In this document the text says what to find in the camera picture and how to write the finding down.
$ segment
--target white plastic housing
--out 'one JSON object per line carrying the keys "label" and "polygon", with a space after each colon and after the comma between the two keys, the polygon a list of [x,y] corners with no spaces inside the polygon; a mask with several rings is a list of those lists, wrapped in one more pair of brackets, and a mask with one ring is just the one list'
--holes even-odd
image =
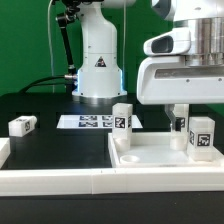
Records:
{"label": "white plastic housing", "polygon": [[78,89],[74,96],[113,98],[126,95],[122,71],[117,66],[117,30],[105,20],[99,2],[81,4],[83,65],[78,71]]}
{"label": "white plastic housing", "polygon": [[[172,38],[173,40],[173,49],[171,52],[167,53],[155,53],[152,51],[152,45],[155,41],[163,39],[165,37]],[[171,32],[162,34],[155,38],[149,39],[144,43],[144,52],[146,55],[154,56],[154,55],[176,55],[183,54],[189,51],[191,47],[191,35],[189,28],[174,28]]]}
{"label": "white plastic housing", "polygon": [[182,21],[220,17],[224,17],[223,0],[173,0],[166,20]]}
{"label": "white plastic housing", "polygon": [[158,69],[186,68],[184,56],[146,58],[140,65],[137,98],[142,104],[223,103],[224,82],[218,77],[156,78]]}
{"label": "white plastic housing", "polygon": [[21,116],[9,122],[9,135],[23,137],[35,129],[37,118],[35,116]]}

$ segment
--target small white block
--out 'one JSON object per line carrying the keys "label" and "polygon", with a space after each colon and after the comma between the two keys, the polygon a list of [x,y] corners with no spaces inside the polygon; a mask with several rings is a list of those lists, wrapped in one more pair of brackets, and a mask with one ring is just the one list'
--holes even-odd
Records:
{"label": "small white block", "polygon": [[9,135],[23,137],[35,129],[36,122],[37,118],[35,116],[18,117],[17,119],[9,122]]}

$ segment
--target white block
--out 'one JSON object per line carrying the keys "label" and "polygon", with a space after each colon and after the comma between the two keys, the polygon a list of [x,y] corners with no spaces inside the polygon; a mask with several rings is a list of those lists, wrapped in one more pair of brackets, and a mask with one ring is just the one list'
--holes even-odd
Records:
{"label": "white block", "polygon": [[91,176],[91,169],[1,171],[0,196],[92,194]]}
{"label": "white block", "polygon": [[23,137],[35,128],[37,118],[35,116],[21,116],[17,119],[10,121],[9,135],[16,137]]}
{"label": "white block", "polygon": [[208,117],[191,117],[187,153],[195,161],[213,161],[216,149],[213,147],[215,122]]}
{"label": "white block", "polygon": [[113,106],[112,135],[120,151],[130,149],[132,133],[132,104],[117,103]]}
{"label": "white block", "polygon": [[175,104],[173,113],[181,120],[181,132],[171,130],[170,148],[173,150],[186,150],[188,143],[188,116],[189,104]]}
{"label": "white block", "polygon": [[0,138],[0,168],[5,163],[9,155],[10,155],[9,138]]}

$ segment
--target robot logo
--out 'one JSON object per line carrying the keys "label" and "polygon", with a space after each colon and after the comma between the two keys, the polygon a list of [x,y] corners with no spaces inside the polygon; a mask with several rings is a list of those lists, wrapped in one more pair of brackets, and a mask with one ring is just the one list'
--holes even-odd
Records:
{"label": "robot logo", "polygon": [[95,64],[95,67],[107,67],[104,60],[103,60],[103,57],[100,57],[99,60],[97,61],[97,63]]}

